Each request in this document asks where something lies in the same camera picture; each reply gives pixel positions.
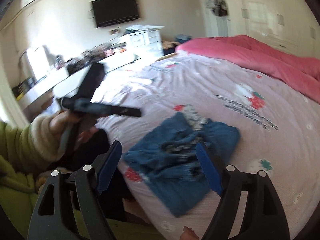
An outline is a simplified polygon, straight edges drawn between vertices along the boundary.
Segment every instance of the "white curtain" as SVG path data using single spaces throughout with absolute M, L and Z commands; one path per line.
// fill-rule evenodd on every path
M 24 128 L 29 124 L 10 88 L 0 51 L 0 118 L 13 127 Z

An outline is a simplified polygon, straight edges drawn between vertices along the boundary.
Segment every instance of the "television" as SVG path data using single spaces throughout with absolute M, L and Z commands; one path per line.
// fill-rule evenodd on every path
M 96 0 L 92 8 L 97 28 L 140 18 L 137 0 Z

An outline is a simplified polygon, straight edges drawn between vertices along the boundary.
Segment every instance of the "pink comforter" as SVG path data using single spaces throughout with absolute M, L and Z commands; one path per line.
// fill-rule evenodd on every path
M 193 39 L 178 46 L 179 50 L 265 73 L 320 104 L 320 60 L 316 58 L 286 54 L 246 35 Z

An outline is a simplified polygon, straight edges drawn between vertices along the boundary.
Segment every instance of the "green fleece jacket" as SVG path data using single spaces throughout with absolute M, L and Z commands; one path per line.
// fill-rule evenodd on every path
M 27 239 L 38 195 L 35 178 L 57 161 L 58 142 L 50 133 L 51 117 L 39 116 L 23 130 L 0 122 L 0 205 Z M 89 238 L 81 213 L 74 211 L 80 235 Z M 117 240 L 164 240 L 154 228 L 108 220 Z

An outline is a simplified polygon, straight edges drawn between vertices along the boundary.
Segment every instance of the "fingernail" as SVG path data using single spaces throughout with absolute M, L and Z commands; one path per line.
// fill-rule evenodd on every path
M 184 227 L 183 232 L 188 233 L 189 235 L 195 237 L 196 239 L 200 239 L 199 236 L 197 236 L 196 233 L 191 228 Z

